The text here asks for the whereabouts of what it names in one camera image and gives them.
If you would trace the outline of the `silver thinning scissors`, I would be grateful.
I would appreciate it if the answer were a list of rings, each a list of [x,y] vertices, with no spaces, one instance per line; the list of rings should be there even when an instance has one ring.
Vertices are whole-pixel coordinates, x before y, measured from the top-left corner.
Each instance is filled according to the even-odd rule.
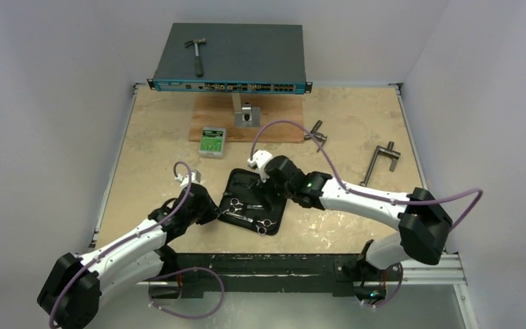
[[[240,210],[264,210],[264,209],[265,207],[263,207],[263,205],[252,205],[252,204],[245,205],[238,198],[233,197],[229,201],[229,207],[227,208],[226,212],[237,214]]]

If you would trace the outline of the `black zipper tool case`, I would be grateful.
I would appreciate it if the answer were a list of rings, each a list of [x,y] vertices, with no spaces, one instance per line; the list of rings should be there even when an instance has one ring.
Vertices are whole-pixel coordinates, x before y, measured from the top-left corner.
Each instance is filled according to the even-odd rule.
[[[219,204],[222,213],[218,220],[257,233],[254,224],[225,214],[229,207],[230,199],[235,197],[245,205],[263,205],[265,207],[264,210],[240,210],[237,214],[257,220],[270,219],[271,221],[276,221],[277,223],[268,229],[267,234],[261,236],[276,235],[281,226],[287,199],[282,196],[265,198],[260,187],[262,187],[262,182],[258,174],[244,169],[232,169]]]

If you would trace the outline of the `silver straight scissors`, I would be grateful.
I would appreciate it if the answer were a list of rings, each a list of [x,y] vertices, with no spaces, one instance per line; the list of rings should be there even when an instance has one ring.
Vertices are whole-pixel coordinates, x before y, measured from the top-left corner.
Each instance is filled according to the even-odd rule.
[[[225,214],[227,216],[233,217],[235,219],[239,219],[239,220],[242,220],[242,221],[246,221],[247,223],[254,224],[255,225],[255,231],[259,235],[266,235],[267,232],[268,232],[268,229],[271,226],[273,226],[273,225],[275,225],[277,223],[276,221],[271,221],[270,219],[257,220],[257,219],[252,219],[250,217],[246,217],[246,216],[243,216],[243,215],[238,215],[238,214],[231,213],[231,212],[226,212]]]

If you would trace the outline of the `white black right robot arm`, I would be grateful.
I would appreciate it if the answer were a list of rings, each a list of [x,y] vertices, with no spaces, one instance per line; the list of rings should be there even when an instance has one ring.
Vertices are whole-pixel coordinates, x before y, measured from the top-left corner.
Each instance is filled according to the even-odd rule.
[[[393,193],[348,184],[318,171],[305,174],[291,159],[267,151],[253,155],[247,165],[277,194],[303,208],[347,212],[394,229],[393,234],[364,246],[357,261],[362,277],[373,279],[405,260],[440,262],[452,220],[427,190]]]

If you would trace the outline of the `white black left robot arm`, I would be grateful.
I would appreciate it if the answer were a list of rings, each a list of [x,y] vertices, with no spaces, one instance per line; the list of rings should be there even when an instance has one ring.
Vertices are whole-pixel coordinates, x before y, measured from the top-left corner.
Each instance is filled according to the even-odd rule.
[[[59,257],[37,298],[49,327],[85,328],[106,302],[129,287],[181,277],[185,271],[168,244],[191,225],[209,223],[221,213],[204,186],[190,184],[117,240],[93,252]]]

